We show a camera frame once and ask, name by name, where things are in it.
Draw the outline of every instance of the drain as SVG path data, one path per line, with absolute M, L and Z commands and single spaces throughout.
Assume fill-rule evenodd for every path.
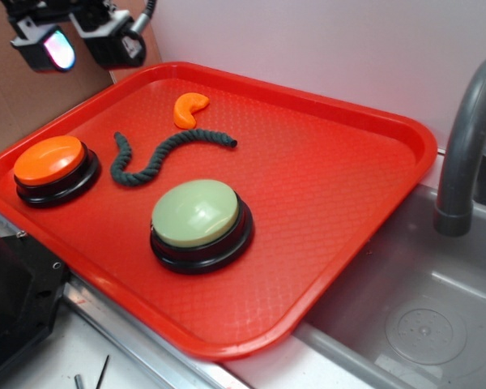
M 440 365 L 458 356 L 467 341 L 463 321 L 430 300 L 408 301 L 387 318 L 386 334 L 402 357 L 421 365 Z

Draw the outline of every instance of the tray rim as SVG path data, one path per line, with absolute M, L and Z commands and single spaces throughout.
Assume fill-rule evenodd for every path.
M 319 117 L 322 115 L 322 118 L 327 118 L 327 115 L 329 114 L 340 115 L 340 118 L 342 118 L 342 115 L 345 113 L 353 113 L 353 120 L 351 120 L 351 122 L 355 123 L 346 122 L 345 124 L 380 135 L 387 135 L 389 138 L 397 139 L 406 144 L 412 150 L 416 161 L 415 168 L 411 171 L 411 174 L 407 175 L 403 184 L 397 186 L 396 190 L 392 190 L 389 195 L 386 196 L 385 204 L 389 204 L 388 207 L 378 206 L 378 209 L 370 217 L 370 220 L 372 221 L 362 225 L 360 229 L 355 232 L 355 235 L 372 236 L 416 186 L 426 171 L 432 166 L 437 156 L 437 142 L 432 133 L 425 126 L 413 119 L 405 118 L 394 113 L 387 113 L 378 109 L 364 107 L 362 105 L 348 103 L 346 101 L 336 100 L 326 96 L 319 96 L 309 92 L 282 87 L 272 83 L 247 78 L 245 76 L 218 71 L 205 66 L 194 65 L 187 62 L 167 62 L 148 66 L 136 72 L 130 77 L 122 80 L 120 83 L 116 83 L 113 86 L 106 88 L 104 91 L 99 92 L 81 105 L 74 107 L 59 118 L 54 119 L 45 126 L 42 126 L 39 130 L 36 130 L 19 142 L 13 144 L 0 153 L 0 172 L 3 173 L 4 170 L 9 171 L 12 166 L 11 160 L 15 160 L 15 156 L 30 147 L 33 142 L 38 142 L 49 136 L 62 135 L 72 130 L 72 128 L 66 128 L 65 126 L 66 119 L 69 117 L 77 115 L 79 120 L 88 118 L 90 112 L 93 111 L 96 114 L 98 109 L 103 110 L 108 108 L 119 96 L 125 96 L 128 93 L 135 92 L 148 82 L 157 81 L 163 78 L 187 79 L 187 77 L 192 77 L 192 75 L 198 74 L 206 76 L 205 79 L 208 79 L 209 82 L 212 83 L 202 83 L 195 79 L 194 82 L 196 83 L 202 83 L 209 87 L 229 92 L 234 89 L 234 85 L 237 85 L 241 88 L 237 93 L 238 95 L 247 96 L 254 100 L 260 100 L 267 104 L 272 104 L 269 100 L 269 96 L 281 96 L 283 99 L 281 101 L 276 101 L 278 106 L 298 110 L 300 107 L 299 104 L 302 103 L 301 107 L 303 110 L 301 112 L 315 114 Z M 368 126 L 372 126 L 374 123 L 381 123 L 383 126 L 377 126 L 372 130 L 371 128 L 356 126 L 356 122 L 361 122 L 362 125 L 367 124 Z M 384 126 L 403 127 L 405 130 L 395 131 L 396 136 L 393 137 L 392 133 L 386 134 L 383 130 Z M 33 237 L 40 240 L 42 244 L 47 246 L 58 256 L 62 257 L 63 260 L 65 260 L 64 257 L 68 254 L 79 254 L 74 252 L 57 237 L 47 234 L 47 232 L 34 220 L 30 220 L 28 217 L 23 216 L 1 198 L 0 213 L 9 221 L 18 225 L 19 228 L 27 231 Z M 345 268 L 345 265 L 352 260 L 353 256 L 357 254 L 360 248 L 361 246 L 356 247 L 352 242 L 344 245 L 340 252 L 335 256 L 342 262 L 339 266 L 340 271 L 342 271 Z M 87 262 L 86 259 L 83 258 L 79 258 L 77 261 L 76 259 L 73 259 L 73 261 L 74 263 L 77 263 L 75 267 L 84 265 L 84 263 Z M 331 282 L 339 275 L 339 273 L 337 273 L 328 276 L 326 270 L 320 273 L 317 279 L 306 289 L 306 293 L 304 293 L 301 298 L 297 299 L 295 304 L 285 312 L 284 316 L 266 332 L 240 344 L 211 344 L 198 339 L 194 334 L 191 334 L 183 327 L 179 327 L 179 323 L 174 323 L 172 326 L 169 326 L 168 321 L 165 319 L 165 313 L 157 314 L 154 309 L 142 303 L 135 293 L 132 293 L 129 289 L 124 289 L 120 285 L 110 285 L 108 288 L 101 287 L 101 278 L 111 278 L 108 276 L 108 272 L 104 271 L 94 263 L 86 263 L 86 267 L 87 271 L 85 274 L 79 272 L 78 274 L 87 282 L 91 283 L 93 287 L 98 288 L 107 297 L 112 298 L 123 309 L 128 310 L 144 323 L 151 323 L 151 329 L 159 332 L 164 338 L 168 339 L 172 344 L 175 344 L 182 351 L 196 357 L 214 361 L 244 357 L 257 352 L 259 349 L 280 342 L 284 337 L 291 333 L 293 328 L 302 319 L 302 316 L 309 310 L 310 306 L 314 304 L 318 297 L 323 294 Z M 301 305 L 301 303 L 304 304 L 306 308 L 302 311 L 296 310 L 296 307 Z

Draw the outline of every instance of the plastic tray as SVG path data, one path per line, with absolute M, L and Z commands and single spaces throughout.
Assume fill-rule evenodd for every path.
M 173 105 L 185 92 L 210 97 L 195 114 L 198 127 L 229 133 L 236 149 L 184 145 L 148 185 L 114 183 L 114 132 L 126 135 L 134 149 L 128 170 L 142 169 L 155 147 L 179 131 Z M 67 134 L 97 153 L 99 181 L 70 203 L 27 207 L 15 193 L 16 158 L 42 139 Z M 0 212 L 172 344 L 220 361 L 287 336 L 436 152 L 432 134 L 407 118 L 168 63 L 106 89 L 5 150 Z M 149 245 L 151 210 L 166 191 L 198 178 L 229 184 L 251 208 L 256 229 L 235 263 L 185 276 L 156 261 Z

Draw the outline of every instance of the gray rope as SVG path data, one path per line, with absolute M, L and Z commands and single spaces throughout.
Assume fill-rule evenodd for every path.
M 159 173 L 164 158 L 175 147 L 184 143 L 203 141 L 217 143 L 230 148 L 234 148 L 237 145 L 237 141 L 224 132 L 202 130 L 199 128 L 196 130 L 182 131 L 167 138 L 155 149 L 144 170 L 137 173 L 127 173 L 124 169 L 131 161 L 131 146 L 128 143 L 128 139 L 120 132 L 116 132 L 114 138 L 119 147 L 119 154 L 110 167 L 110 173 L 112 174 L 113 180 L 123 186 L 139 186 L 151 181 Z

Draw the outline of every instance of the sink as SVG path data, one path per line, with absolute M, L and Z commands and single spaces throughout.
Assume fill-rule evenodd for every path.
M 486 207 L 475 205 L 469 234 L 444 237 L 435 198 L 417 186 L 302 326 L 319 334 L 308 331 L 319 350 L 376 371 L 382 387 L 486 388 Z

